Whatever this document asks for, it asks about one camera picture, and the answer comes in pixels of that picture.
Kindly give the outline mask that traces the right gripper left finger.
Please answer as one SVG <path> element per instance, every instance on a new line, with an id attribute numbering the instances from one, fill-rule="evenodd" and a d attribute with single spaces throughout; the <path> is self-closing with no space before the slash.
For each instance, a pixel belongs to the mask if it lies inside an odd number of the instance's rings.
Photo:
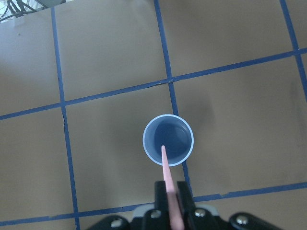
<path id="1" fill-rule="evenodd" d="M 154 184 L 155 203 L 154 220 L 155 230 L 169 230 L 168 200 L 165 181 L 158 181 Z"/>

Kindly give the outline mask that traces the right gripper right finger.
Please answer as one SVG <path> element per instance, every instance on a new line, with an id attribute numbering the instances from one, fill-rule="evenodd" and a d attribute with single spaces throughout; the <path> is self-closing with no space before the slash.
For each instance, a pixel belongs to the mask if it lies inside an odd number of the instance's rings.
<path id="1" fill-rule="evenodd" d="M 187 182 L 177 182 L 177 197 L 185 229 L 192 230 L 192 216 L 195 211 L 195 204 Z"/>

